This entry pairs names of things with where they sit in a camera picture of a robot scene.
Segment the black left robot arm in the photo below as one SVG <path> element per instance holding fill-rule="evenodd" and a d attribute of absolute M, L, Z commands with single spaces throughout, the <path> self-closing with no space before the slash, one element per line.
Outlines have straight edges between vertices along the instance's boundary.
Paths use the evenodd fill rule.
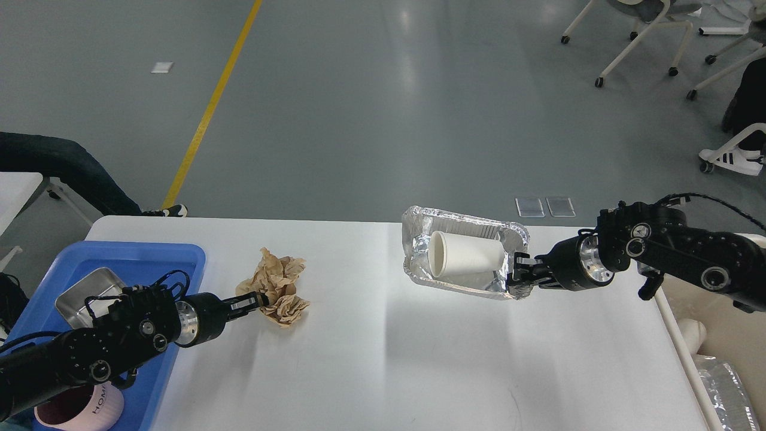
<path fill-rule="evenodd" d="M 166 273 L 149 286 L 84 300 L 91 327 L 38 331 L 2 346 L 2 420 L 67 390 L 112 383 L 131 387 L 137 370 L 169 349 L 218 338 L 226 324 L 270 305 L 265 293 L 221 299 L 190 295 L 191 278 L 168 284 Z"/>

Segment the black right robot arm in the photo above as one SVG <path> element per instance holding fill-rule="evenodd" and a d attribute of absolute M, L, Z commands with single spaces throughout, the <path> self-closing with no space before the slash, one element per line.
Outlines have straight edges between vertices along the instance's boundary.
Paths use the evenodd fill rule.
<path fill-rule="evenodd" d="M 654 204 L 619 202 L 605 208 L 592 229 L 580 229 L 541 256 L 515 252 L 506 287 L 581 292 L 608 286 L 619 272 L 637 265 L 645 278 L 638 290 L 655 297 L 666 275 L 731 299 L 746 313 L 765 308 L 764 248 L 732 232 L 692 228 L 680 204 L 692 193 L 670 194 Z"/>

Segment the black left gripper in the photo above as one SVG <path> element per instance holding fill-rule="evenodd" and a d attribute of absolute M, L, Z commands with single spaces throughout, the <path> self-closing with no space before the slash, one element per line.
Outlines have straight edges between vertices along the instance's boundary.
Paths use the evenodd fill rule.
<path fill-rule="evenodd" d="M 199 293 L 176 301 L 180 318 L 180 335 L 175 343 L 183 348 L 193 347 L 218 338 L 227 323 L 268 306 L 265 293 L 248 292 L 221 300 L 212 293 Z"/>

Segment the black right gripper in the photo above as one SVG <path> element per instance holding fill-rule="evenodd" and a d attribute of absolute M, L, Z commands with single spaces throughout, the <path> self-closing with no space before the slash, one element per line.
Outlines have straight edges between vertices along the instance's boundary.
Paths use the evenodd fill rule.
<path fill-rule="evenodd" d="M 539 287 L 580 292 L 608 286 L 615 278 L 601 261 L 596 235 L 569 238 L 541 256 L 516 251 L 510 269 L 512 289 Z"/>

